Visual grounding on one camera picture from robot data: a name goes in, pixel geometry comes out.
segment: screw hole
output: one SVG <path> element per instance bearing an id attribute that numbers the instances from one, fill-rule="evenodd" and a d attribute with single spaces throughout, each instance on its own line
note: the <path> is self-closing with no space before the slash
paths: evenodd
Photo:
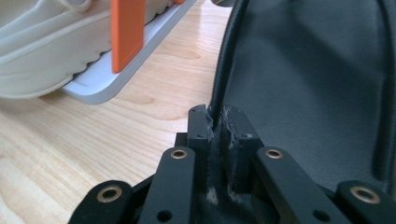
<path id="1" fill-rule="evenodd" d="M 330 222 L 330 217 L 329 215 L 327 215 L 325 212 L 319 211 L 319 210 L 315 210 L 314 211 L 314 217 L 322 222 Z"/>
<path id="2" fill-rule="evenodd" d="M 253 134 L 251 134 L 251 133 L 242 133 L 242 137 L 251 138 L 251 137 L 253 137 Z"/>
<path id="3" fill-rule="evenodd" d="M 365 203 L 380 203 L 380 199 L 378 194 L 374 191 L 367 189 L 366 187 L 362 186 L 355 186 L 350 188 L 350 192 L 353 196 L 357 199 L 365 202 Z"/>
<path id="4" fill-rule="evenodd" d="M 103 197 L 106 199 L 112 198 L 114 196 L 116 196 L 117 191 L 114 189 L 108 189 L 103 193 Z"/>
<path id="5" fill-rule="evenodd" d="M 276 149 L 268 149 L 265 152 L 265 155 L 267 155 L 269 158 L 272 158 L 272 159 L 280 159 L 283 157 L 282 152 L 280 152 L 279 150 L 276 150 Z"/>
<path id="6" fill-rule="evenodd" d="M 187 157 L 187 151 L 175 150 L 171 153 L 171 157 L 174 159 L 183 159 L 183 158 Z"/>
<path id="7" fill-rule="evenodd" d="M 107 186 L 99 191 L 96 199 L 100 203 L 111 203 L 116 201 L 122 194 L 122 189 L 117 185 Z"/>
<path id="8" fill-rule="evenodd" d="M 172 219 L 172 213 L 169 211 L 161 211 L 158 213 L 157 219 L 161 222 L 167 222 Z"/>

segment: shoe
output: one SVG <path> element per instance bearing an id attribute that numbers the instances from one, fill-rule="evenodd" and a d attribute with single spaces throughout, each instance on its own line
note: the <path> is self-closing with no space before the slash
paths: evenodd
<path id="1" fill-rule="evenodd" d="M 69 82 L 111 48 L 110 0 L 5 0 L 0 97 L 30 98 Z M 173 5 L 146 0 L 145 22 Z"/>

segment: black fabric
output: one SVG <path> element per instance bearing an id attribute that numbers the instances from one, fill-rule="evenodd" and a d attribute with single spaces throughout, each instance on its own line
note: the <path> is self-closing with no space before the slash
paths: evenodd
<path id="1" fill-rule="evenodd" d="M 243 2 L 224 37 L 212 115 L 240 107 L 266 146 L 287 150 L 325 188 L 355 179 L 389 190 L 394 4 Z"/>

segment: orange plastic piece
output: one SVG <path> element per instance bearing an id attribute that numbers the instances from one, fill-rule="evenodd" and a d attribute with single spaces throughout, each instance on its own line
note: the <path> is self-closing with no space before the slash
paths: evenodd
<path id="1" fill-rule="evenodd" d="M 112 72 L 119 73 L 143 48 L 145 0 L 111 1 Z"/>
<path id="2" fill-rule="evenodd" d="M 183 4 L 185 1 L 186 1 L 186 0 L 173 0 L 173 2 L 174 2 L 175 4 L 178 4 L 178 5 Z"/>

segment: light wood surface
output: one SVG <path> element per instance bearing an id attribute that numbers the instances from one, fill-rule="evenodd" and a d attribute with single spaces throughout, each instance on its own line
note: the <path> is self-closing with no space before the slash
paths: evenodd
<path id="1" fill-rule="evenodd" d="M 154 174 L 188 110 L 209 103 L 230 12 L 198 0 L 104 104 L 0 99 L 0 223 L 66 223 L 95 185 Z"/>

